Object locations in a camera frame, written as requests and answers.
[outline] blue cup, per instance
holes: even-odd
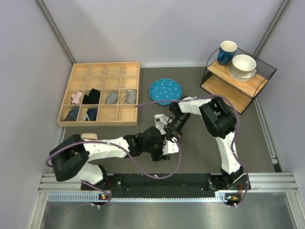
[[[218,53],[218,63],[220,65],[228,65],[234,57],[237,50],[237,44],[232,41],[224,41],[220,44]]]

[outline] black cloth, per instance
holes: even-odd
[[[92,88],[89,95],[84,95],[82,104],[99,104],[101,93],[98,90]]]

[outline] pink cloth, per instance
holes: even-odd
[[[81,98],[82,98],[82,92],[77,92],[76,94],[71,95],[72,105],[80,105],[81,104]]]

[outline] gray floor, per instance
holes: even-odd
[[[48,202],[56,221],[80,203]],[[296,229],[285,193],[249,193],[238,208],[224,203],[112,203],[106,208],[82,206],[41,229]]]
[[[176,80],[184,95],[202,96],[207,94],[200,88],[204,68],[144,68],[141,69],[139,102],[151,101],[149,87],[160,78]],[[171,116],[167,106],[151,105],[158,113]],[[252,104],[241,116],[240,134],[236,141],[237,153],[249,172],[274,172],[264,134]],[[99,139],[118,138],[123,135],[136,134],[154,125],[153,114],[146,109],[139,109],[137,126],[102,126],[102,127],[68,127],[65,138],[72,134],[97,133]],[[191,116],[183,128],[180,140],[182,163],[178,173],[215,173],[220,172],[221,158],[215,139],[207,132],[199,116]],[[178,162],[178,155],[171,156],[170,161],[152,162],[148,153],[136,158],[140,166],[149,173],[170,173]],[[138,173],[130,159],[108,158],[94,161],[102,164],[108,173]]]

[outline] gray cloth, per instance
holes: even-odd
[[[106,104],[115,104],[119,95],[115,92],[111,92],[106,98]]]
[[[125,104],[135,104],[137,102],[137,92],[135,90],[127,91],[125,95]]]
[[[80,110],[79,106],[73,107],[69,112],[67,117],[63,120],[65,122],[71,122],[71,121],[76,121],[78,111]]]

